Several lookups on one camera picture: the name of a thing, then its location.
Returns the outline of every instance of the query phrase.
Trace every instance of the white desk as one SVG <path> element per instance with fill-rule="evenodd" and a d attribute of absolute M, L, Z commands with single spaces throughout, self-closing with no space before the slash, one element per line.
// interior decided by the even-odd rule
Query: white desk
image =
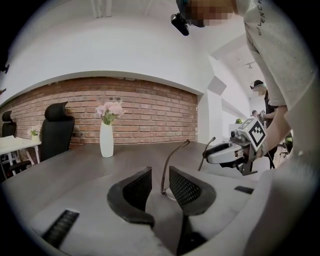
<path fill-rule="evenodd" d="M 12 138 L 12 143 L 6 143 L 5 146 L 0 146 L 0 156 L 1 155 L 7 155 L 10 165 L 12 166 L 13 163 L 13 157 L 12 157 L 12 152 L 18 152 L 18 150 L 23 150 L 23 149 L 27 149 L 27 148 L 34 148 L 35 150 L 35 155 L 36 155 L 36 160 L 38 163 L 40 163 L 40 158 L 39 158 L 39 148 L 38 145 L 40 145 L 41 142 L 34 142 L 31 139 L 26 139 L 26 138 Z M 26 155 L 28 157 L 28 159 L 30 160 L 31 164 L 34 166 L 35 162 L 32 160 L 30 154 L 28 151 L 26 151 Z M 19 163 L 20 159 L 19 159 L 19 155 L 17 154 L 17 159 L 16 161 Z M 7 176 L 5 174 L 5 171 L 3 169 L 2 163 L 0 161 L 1 164 L 1 169 L 3 172 L 3 175 L 5 177 L 5 179 L 7 179 Z"/>

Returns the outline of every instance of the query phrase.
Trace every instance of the white t-shirt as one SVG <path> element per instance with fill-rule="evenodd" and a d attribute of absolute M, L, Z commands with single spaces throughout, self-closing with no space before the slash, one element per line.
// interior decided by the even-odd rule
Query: white t-shirt
<path fill-rule="evenodd" d="M 319 68 L 292 21 L 271 0 L 236 0 L 248 47 L 259 65 L 269 104 L 287 106 L 294 148 L 320 149 Z"/>

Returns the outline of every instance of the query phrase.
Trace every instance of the red brick wall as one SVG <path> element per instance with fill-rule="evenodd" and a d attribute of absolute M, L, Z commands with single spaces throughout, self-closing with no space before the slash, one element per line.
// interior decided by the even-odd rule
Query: red brick wall
<path fill-rule="evenodd" d="M 28 128 L 42 124 L 49 105 L 68 101 L 67 113 L 75 118 L 71 147 L 98 144 L 101 120 L 96 107 L 110 97 L 120 97 L 126 110 L 113 122 L 115 144 L 197 140 L 197 96 L 142 80 L 89 77 L 60 81 L 9 101 L 0 108 L 0 116 L 12 110 L 16 136 L 28 139 Z"/>

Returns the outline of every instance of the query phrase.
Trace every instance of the camera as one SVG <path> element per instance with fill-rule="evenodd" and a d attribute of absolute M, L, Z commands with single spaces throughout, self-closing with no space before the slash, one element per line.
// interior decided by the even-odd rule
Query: camera
<path fill-rule="evenodd" d="M 171 15 L 171 23 L 181 32 L 182 35 L 189 35 L 188 24 L 180 13 Z"/>

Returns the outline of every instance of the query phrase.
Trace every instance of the black rubber pad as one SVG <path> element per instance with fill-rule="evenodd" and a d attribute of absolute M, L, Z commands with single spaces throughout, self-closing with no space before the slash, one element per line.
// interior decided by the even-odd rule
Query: black rubber pad
<path fill-rule="evenodd" d="M 79 215 L 80 213 L 78 212 L 65 210 L 44 233 L 42 238 L 50 245 L 58 249 Z"/>
<path fill-rule="evenodd" d="M 252 194 L 252 192 L 254 191 L 253 188 L 250 188 L 250 187 L 245 187 L 245 186 L 237 186 L 235 188 L 235 190 L 238 190 L 238 191 L 241 191 L 243 193 L 246 193 L 246 194 Z"/>

